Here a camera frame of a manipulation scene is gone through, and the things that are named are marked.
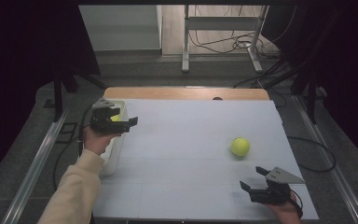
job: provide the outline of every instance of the beige sleeve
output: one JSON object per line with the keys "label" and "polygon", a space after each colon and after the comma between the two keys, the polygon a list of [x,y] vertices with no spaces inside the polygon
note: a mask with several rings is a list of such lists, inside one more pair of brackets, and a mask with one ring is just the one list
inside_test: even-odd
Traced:
{"label": "beige sleeve", "polygon": [[100,192],[103,159],[83,149],[75,165],[62,176],[38,223],[90,223],[92,207]]}

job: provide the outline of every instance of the white wall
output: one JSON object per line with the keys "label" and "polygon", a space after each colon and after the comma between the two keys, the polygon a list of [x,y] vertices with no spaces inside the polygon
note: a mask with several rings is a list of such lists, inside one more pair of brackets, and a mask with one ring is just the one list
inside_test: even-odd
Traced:
{"label": "white wall", "polygon": [[161,49],[161,6],[79,6],[95,51]]}

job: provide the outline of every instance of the tennis ball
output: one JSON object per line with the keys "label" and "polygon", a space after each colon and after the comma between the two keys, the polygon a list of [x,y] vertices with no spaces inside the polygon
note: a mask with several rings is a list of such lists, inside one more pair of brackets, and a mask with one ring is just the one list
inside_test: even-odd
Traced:
{"label": "tennis ball", "polygon": [[120,115],[114,115],[114,116],[110,117],[110,119],[112,121],[120,121]]}
{"label": "tennis ball", "polygon": [[230,150],[235,155],[243,157],[248,154],[250,148],[251,145],[248,140],[242,137],[237,137],[232,141]]}

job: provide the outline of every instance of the human hand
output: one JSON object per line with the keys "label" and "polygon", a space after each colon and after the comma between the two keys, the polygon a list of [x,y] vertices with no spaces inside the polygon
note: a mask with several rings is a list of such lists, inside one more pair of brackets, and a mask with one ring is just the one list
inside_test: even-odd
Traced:
{"label": "human hand", "polygon": [[[296,195],[293,192],[291,192],[290,198],[294,202],[296,201]],[[297,210],[289,202],[279,204],[279,205],[264,203],[264,205],[275,214],[277,219],[279,219],[282,224],[299,224],[299,223],[301,223],[300,218],[298,217]]]}
{"label": "human hand", "polygon": [[101,134],[94,132],[90,126],[83,129],[84,148],[101,156],[114,137],[121,136],[121,133]]}

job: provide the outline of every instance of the black tripod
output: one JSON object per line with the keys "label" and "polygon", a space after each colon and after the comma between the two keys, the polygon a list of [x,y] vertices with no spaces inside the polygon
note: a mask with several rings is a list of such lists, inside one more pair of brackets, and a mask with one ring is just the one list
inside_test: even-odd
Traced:
{"label": "black tripod", "polygon": [[334,29],[337,21],[339,20],[341,14],[343,13],[344,7],[333,7],[333,12],[330,19],[328,20],[325,27],[322,29],[319,34],[314,47],[311,49],[310,53],[307,55],[305,60],[300,63],[297,67],[293,68],[291,71],[276,77],[270,82],[263,85],[265,90],[277,85],[278,83],[286,80],[289,77],[298,75],[295,79],[295,82],[292,84],[290,90],[292,94],[300,94],[308,84],[308,101],[307,101],[307,113],[311,121],[315,124],[316,120],[314,117],[314,107],[316,100],[316,57],[321,51],[322,46],[324,45],[325,40],[331,34]]}

